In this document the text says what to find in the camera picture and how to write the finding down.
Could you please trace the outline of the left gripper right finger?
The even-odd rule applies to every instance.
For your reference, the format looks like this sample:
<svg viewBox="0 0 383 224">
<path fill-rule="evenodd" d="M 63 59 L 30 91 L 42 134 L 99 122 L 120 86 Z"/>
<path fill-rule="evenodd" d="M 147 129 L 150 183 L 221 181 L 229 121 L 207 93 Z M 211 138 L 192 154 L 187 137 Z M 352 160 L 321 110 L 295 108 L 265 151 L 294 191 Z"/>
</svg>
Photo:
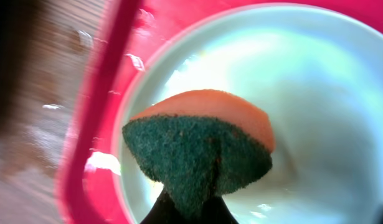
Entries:
<svg viewBox="0 0 383 224">
<path fill-rule="evenodd" d="M 199 224 L 238 224 L 222 197 L 212 197 L 204 203 Z"/>
</svg>

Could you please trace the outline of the green and orange sponge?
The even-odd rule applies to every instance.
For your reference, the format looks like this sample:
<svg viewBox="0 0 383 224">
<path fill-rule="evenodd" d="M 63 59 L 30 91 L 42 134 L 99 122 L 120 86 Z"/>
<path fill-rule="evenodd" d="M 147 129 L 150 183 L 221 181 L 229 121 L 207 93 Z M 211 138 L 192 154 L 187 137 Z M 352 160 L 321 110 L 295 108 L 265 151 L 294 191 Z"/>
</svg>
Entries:
<svg viewBox="0 0 383 224">
<path fill-rule="evenodd" d="M 261 179 L 272 168 L 268 115 L 241 97 L 192 90 L 133 116 L 123 139 L 142 172 L 164 185 L 187 220 L 211 199 Z"/>
</svg>

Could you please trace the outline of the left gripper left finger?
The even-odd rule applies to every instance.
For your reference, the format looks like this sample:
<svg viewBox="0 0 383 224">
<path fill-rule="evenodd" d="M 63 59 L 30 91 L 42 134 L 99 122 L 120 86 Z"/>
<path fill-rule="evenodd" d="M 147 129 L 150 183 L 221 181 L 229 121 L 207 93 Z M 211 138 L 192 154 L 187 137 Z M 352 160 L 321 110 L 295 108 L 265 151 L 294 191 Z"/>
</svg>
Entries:
<svg viewBox="0 0 383 224">
<path fill-rule="evenodd" d="M 141 221 L 141 224 L 180 224 L 182 216 L 165 189 L 162 190 L 150 212 Z"/>
</svg>

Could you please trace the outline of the light blue plate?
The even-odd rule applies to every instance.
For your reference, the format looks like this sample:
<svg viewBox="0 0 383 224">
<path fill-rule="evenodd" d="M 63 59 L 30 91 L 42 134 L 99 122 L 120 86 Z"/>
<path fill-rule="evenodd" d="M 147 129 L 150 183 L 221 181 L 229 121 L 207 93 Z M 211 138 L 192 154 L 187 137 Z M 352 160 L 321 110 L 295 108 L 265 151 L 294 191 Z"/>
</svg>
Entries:
<svg viewBox="0 0 383 224">
<path fill-rule="evenodd" d="M 374 223 L 383 205 L 383 34 L 304 4 L 256 4 L 212 16 L 165 45 L 117 112 L 111 150 L 128 218 L 140 223 L 163 186 L 126 148 L 135 114 L 189 90 L 222 90 L 264 110 L 273 168 L 226 195 L 239 223 Z"/>
</svg>

